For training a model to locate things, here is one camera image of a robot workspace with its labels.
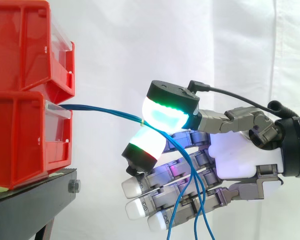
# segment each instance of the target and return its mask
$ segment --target red storage bin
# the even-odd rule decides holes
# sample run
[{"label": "red storage bin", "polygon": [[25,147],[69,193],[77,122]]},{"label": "red storage bin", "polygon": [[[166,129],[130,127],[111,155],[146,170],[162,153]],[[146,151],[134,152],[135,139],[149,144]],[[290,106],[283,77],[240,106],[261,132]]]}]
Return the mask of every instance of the red storage bin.
[{"label": "red storage bin", "polygon": [[36,91],[61,103],[75,95],[75,46],[45,0],[0,0],[0,91]]},{"label": "red storage bin", "polygon": [[71,164],[72,112],[39,92],[0,92],[0,187],[13,189]]}]

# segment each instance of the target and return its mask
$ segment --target robot fingertip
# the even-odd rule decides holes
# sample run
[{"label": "robot fingertip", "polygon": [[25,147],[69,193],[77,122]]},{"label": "robot fingertip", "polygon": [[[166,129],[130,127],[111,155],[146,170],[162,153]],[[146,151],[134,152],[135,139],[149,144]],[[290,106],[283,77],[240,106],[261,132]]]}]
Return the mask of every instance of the robot fingertip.
[{"label": "robot fingertip", "polygon": [[127,199],[137,198],[142,195],[140,185],[135,176],[125,180],[121,186]]},{"label": "robot fingertip", "polygon": [[146,216],[144,207],[139,198],[128,202],[125,205],[125,211],[130,220],[137,220]]},{"label": "robot fingertip", "polygon": [[159,232],[162,230],[167,230],[166,220],[161,211],[158,211],[156,214],[148,217],[149,229],[152,232]]}]

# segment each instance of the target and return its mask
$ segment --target blue wire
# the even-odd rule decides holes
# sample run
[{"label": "blue wire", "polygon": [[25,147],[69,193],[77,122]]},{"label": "blue wire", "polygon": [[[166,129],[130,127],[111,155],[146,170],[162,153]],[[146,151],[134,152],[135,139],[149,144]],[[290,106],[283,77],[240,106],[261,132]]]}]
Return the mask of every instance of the blue wire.
[{"label": "blue wire", "polygon": [[[126,112],[122,112],[122,111],[106,109],[106,108],[102,108],[102,107],[89,106],[89,105],[80,105],[80,104],[61,104],[60,106],[63,107],[63,108],[65,108],[65,109],[68,109],[68,110],[98,111],[98,112],[112,114],[112,115],[115,115],[115,116],[118,116],[118,117],[121,117],[121,118],[125,118],[125,119],[128,119],[128,120],[134,121],[134,122],[138,122],[138,123],[142,122],[142,119],[140,117],[135,116],[135,115],[132,115],[132,114],[129,114],[129,113],[126,113]],[[187,183],[187,185],[185,186],[185,188],[181,191],[181,193],[179,194],[179,196],[178,196],[178,198],[176,200],[176,203],[175,203],[175,206],[174,206],[174,209],[173,209],[173,213],[172,213],[172,216],[171,216],[171,219],[170,219],[170,223],[169,223],[167,240],[170,239],[173,221],[175,219],[175,215],[176,215],[177,208],[178,208],[179,202],[181,200],[181,197],[185,193],[187,187],[190,185],[190,183],[191,183],[191,181],[192,181],[193,178],[194,178],[195,187],[196,187],[196,190],[197,190],[197,193],[198,193],[199,202],[200,202],[200,209],[199,209],[199,211],[198,211],[198,213],[197,213],[197,215],[195,217],[195,220],[194,220],[194,236],[195,236],[195,239],[196,240],[198,239],[198,235],[197,235],[197,221],[198,221],[198,216],[199,216],[200,212],[202,211],[204,222],[205,222],[206,227],[207,227],[207,229],[208,229],[208,231],[210,233],[210,236],[211,236],[211,238],[213,240],[215,240],[215,238],[213,236],[213,233],[211,231],[211,228],[209,226],[209,223],[208,223],[208,220],[207,220],[207,217],[206,217],[206,213],[205,213],[205,209],[204,209],[204,203],[205,203],[205,200],[206,200],[205,185],[204,185],[203,181],[201,180],[201,178],[199,177],[196,169],[194,168],[190,156],[185,151],[185,149],[182,148],[182,146],[179,143],[177,143],[166,132],[163,132],[163,131],[160,131],[160,130],[154,128],[153,126],[151,126],[150,124],[148,124],[146,121],[143,124],[146,125],[146,126],[148,126],[151,129],[157,131],[162,136],[164,136],[170,143],[172,143],[172,145],[174,145],[175,148],[181,153],[181,155],[184,157],[184,159],[187,161],[187,163],[190,165],[190,168],[191,168],[191,174],[190,174],[189,182]],[[199,188],[197,180],[199,180],[201,188],[202,188],[203,200],[201,198],[201,191],[200,191],[200,188]]]}]

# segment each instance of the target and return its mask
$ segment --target white backdrop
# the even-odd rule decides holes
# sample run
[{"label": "white backdrop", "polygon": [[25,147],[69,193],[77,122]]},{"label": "white backdrop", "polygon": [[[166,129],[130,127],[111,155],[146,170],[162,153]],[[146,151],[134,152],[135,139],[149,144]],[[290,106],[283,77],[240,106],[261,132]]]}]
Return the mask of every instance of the white backdrop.
[{"label": "white backdrop", "polygon": [[[189,80],[266,105],[279,100],[300,115],[300,0],[50,0],[75,42],[76,94],[69,103],[141,116],[152,80]],[[202,109],[246,104],[200,94]],[[121,153],[140,126],[98,112],[73,115],[73,168],[81,192],[56,218],[52,240],[153,240],[146,219],[130,221]],[[216,239],[300,239],[300,179],[261,202],[232,202],[208,214]],[[209,239],[202,218],[200,239]],[[193,219],[172,240],[194,239]]]}]

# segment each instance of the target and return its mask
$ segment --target bolt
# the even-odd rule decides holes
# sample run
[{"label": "bolt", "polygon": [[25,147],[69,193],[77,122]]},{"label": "bolt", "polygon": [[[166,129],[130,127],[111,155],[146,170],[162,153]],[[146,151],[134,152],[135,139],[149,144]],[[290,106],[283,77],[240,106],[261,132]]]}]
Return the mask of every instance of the bolt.
[{"label": "bolt", "polygon": [[69,193],[77,194],[81,190],[81,181],[80,180],[71,180],[69,182],[68,191]]}]

